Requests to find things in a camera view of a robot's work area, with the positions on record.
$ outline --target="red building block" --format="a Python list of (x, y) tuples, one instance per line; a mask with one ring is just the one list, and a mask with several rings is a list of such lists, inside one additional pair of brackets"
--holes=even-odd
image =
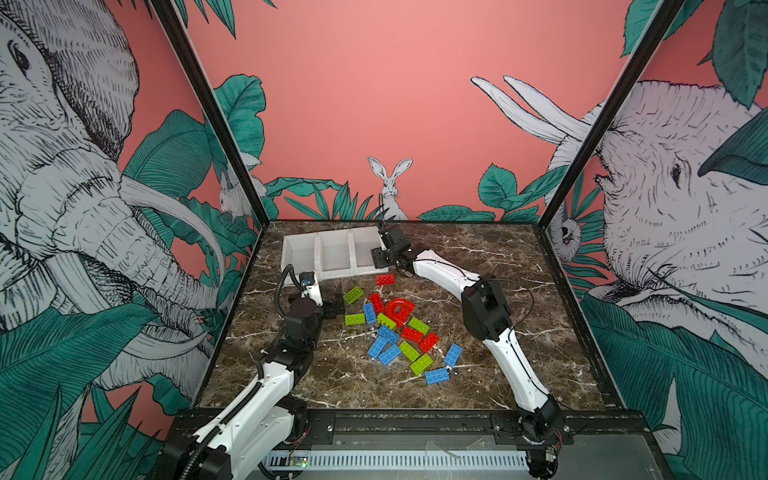
[(415, 310), (416, 305), (402, 298), (393, 298), (386, 304), (386, 315), (401, 327)]
[(423, 333), (419, 332), (418, 330), (414, 330), (409, 326), (402, 329), (402, 333), (400, 334), (400, 336), (406, 340), (410, 340), (416, 343), (419, 343), (424, 339)]
[(369, 298), (371, 299), (371, 303), (373, 303), (373, 311), (376, 312), (376, 315), (383, 313), (384, 303), (382, 302), (382, 297), (378, 293), (374, 293)]
[(386, 275), (377, 275), (376, 276), (376, 285), (393, 285), (395, 283), (395, 276), (391, 273), (387, 273)]
[(432, 349), (433, 346), (437, 344), (438, 341), (440, 341), (440, 337), (435, 335), (434, 333), (430, 333), (419, 344), (419, 348), (422, 350), (422, 352), (427, 353), (429, 350)]

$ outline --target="elephant eye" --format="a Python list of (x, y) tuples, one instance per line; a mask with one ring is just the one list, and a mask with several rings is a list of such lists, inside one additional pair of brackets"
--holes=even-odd
[(11, 52), (13, 60), (16, 62), (16, 65), (22, 71), (24, 76), (27, 76), (27, 70), (29, 70), (29, 59), (27, 58), (27, 55), (24, 55), (22, 51), (18, 49), (18, 44), (14, 43), (13, 40), (8, 42), (8, 51)]
[(674, 184), (677, 185), (677, 188), (680, 188), (680, 173), (682, 170), (680, 164), (675, 164), (674, 167), (672, 167), (672, 180), (674, 180)]

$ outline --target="marble surface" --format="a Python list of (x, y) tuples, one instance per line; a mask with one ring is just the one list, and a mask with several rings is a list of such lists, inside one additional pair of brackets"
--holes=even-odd
[[(273, 292), (280, 278), (283, 235), (363, 225), (270, 225), (203, 392), (201, 406), (225, 406), (231, 402), (256, 375), (256, 358), (279, 329)], [(502, 286), (512, 308), (512, 322), (525, 317), (517, 327), (518, 340), (539, 379), (568, 407), (603, 409), (589, 362), (576, 340), (529, 226), (403, 223), (402, 229), (412, 243), (424, 243), (466, 270), (489, 271), (498, 278), (510, 279)], [(416, 305), (413, 315), (440, 337), (430, 352), (435, 360), (430, 369), (443, 367), (444, 355), (452, 343), (464, 349), (451, 379), (428, 386), (424, 376), (417, 378), (412, 374), (405, 356), (385, 367), (366, 355), (376, 338), (374, 331), (366, 325), (345, 326), (343, 319), (335, 319), (323, 324), (315, 361), (292, 394), (315, 408), (514, 408), (514, 396), (498, 364), (488, 349), (465, 330), (460, 302), (429, 280), (406, 278), (392, 271), (396, 283), (391, 286), (377, 287), (371, 275), (324, 280), (321, 291), (329, 299), (338, 284), (344, 293), (359, 285), (366, 293), (366, 301), (374, 292), (381, 292), (385, 302), (396, 297), (412, 301)], [(295, 289), (290, 286), (283, 291), (284, 309), (292, 290)], [(360, 299), (347, 306), (347, 313), (361, 313), (362, 305)]]

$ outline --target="rabbit ear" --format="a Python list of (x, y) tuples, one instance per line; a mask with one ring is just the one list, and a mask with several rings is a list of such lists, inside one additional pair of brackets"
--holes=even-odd
[(368, 157), (368, 163), (371, 164), (371, 170), (373, 170), (374, 175), (382, 180), (386, 180), (386, 168), (384, 168), (384, 165), (382, 165), (380, 161), (376, 160), (374, 157)]
[(411, 165), (413, 165), (413, 160), (410, 158), (406, 158), (405, 160), (401, 160), (399, 164), (397, 164), (397, 167), (395, 167), (395, 171), (392, 172), (392, 178), (397, 178), (400, 175), (404, 174), (406, 170), (408, 170)]

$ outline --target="blue building block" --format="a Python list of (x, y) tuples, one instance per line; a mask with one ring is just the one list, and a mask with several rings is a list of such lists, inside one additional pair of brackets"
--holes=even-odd
[(379, 355), (379, 360), (382, 361), (382, 363), (385, 366), (388, 366), (390, 363), (394, 362), (397, 357), (400, 356), (400, 349), (397, 347), (397, 345), (390, 346), (387, 350), (384, 351), (381, 355)]
[(366, 313), (366, 323), (369, 325), (376, 323), (376, 312), (373, 311), (373, 303), (363, 305), (362, 311)]
[(432, 370), (431, 372), (425, 373), (424, 377), (427, 379), (427, 385), (444, 382), (448, 379), (448, 370), (445, 368)]
[(458, 356), (462, 354), (464, 349), (455, 343), (451, 345), (451, 348), (448, 350), (448, 353), (445, 355), (445, 364), (450, 367), (456, 366), (456, 362), (458, 361)]
[(371, 345), (371, 348), (368, 349), (368, 355), (371, 356), (373, 359), (378, 359), (379, 355), (381, 354), (382, 350), (384, 350), (384, 347), (387, 346), (386, 338), (383, 336), (377, 336), (376, 341)]
[(400, 338), (400, 335), (397, 333), (394, 333), (388, 326), (383, 325), (379, 329), (379, 336), (384, 337), (384, 339), (389, 343), (397, 343), (397, 339)]

